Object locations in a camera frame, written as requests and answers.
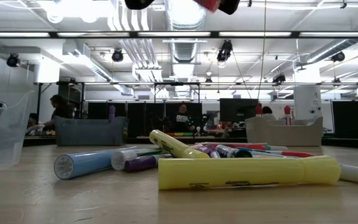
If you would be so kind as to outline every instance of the clear plastic bin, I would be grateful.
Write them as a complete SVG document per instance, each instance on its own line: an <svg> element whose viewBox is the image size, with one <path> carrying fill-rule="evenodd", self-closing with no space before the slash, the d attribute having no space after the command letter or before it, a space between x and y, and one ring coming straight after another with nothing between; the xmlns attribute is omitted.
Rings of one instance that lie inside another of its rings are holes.
<svg viewBox="0 0 358 224"><path fill-rule="evenodd" d="M0 107L0 168L11 167L19 162L31 102L34 91L26 93L14 106Z"/></svg>

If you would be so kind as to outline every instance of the security camera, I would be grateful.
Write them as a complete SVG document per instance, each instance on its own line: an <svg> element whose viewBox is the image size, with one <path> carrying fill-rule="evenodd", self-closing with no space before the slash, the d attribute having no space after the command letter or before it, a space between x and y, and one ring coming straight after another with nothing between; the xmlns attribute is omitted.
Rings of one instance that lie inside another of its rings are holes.
<svg viewBox="0 0 358 224"><path fill-rule="evenodd" d="M114 53L111 56L113 62L121 62L124 60L124 56L122 54L122 49L114 49Z"/></svg>
<svg viewBox="0 0 358 224"><path fill-rule="evenodd" d="M7 66L11 68L17 68L20 66L20 60L18 54L11 54L9 58L6 60Z"/></svg>

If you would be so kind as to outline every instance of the red bottle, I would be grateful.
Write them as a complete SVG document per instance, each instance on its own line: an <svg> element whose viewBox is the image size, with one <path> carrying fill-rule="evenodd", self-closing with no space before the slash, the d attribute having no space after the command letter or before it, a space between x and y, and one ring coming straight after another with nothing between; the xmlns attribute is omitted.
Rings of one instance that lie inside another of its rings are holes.
<svg viewBox="0 0 358 224"><path fill-rule="evenodd" d="M255 113L257 117L261 117L262 116L262 107L260 105L257 105L255 108Z"/></svg>
<svg viewBox="0 0 358 224"><path fill-rule="evenodd" d="M285 106L284 107L284 114L285 114L285 124L286 125L292 125L290 106Z"/></svg>

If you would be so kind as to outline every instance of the beige plastic bin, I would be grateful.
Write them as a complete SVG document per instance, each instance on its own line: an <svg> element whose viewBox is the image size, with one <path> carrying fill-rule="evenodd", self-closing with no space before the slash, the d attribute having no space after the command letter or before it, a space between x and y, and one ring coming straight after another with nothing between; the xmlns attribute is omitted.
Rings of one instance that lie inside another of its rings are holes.
<svg viewBox="0 0 358 224"><path fill-rule="evenodd" d="M264 118L246 119L248 142L267 142L273 146L320 146L323 137L323 117L294 121L281 125Z"/></svg>
<svg viewBox="0 0 358 224"><path fill-rule="evenodd" d="M26 93L12 107L0 108L0 168L19 162L30 114L28 105L33 93L34 91Z"/></svg>

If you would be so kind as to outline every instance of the desk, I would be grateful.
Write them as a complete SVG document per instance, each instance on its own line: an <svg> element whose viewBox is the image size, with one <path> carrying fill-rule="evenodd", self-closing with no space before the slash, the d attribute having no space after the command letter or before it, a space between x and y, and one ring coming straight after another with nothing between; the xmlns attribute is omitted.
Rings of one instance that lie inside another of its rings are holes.
<svg viewBox="0 0 358 224"><path fill-rule="evenodd" d="M289 185L158 191L156 169L106 170L59 180L61 154L111 147L25 147L21 162L0 170L0 223L244 224L358 223L358 184ZM358 166L358 149L294 147Z"/></svg>

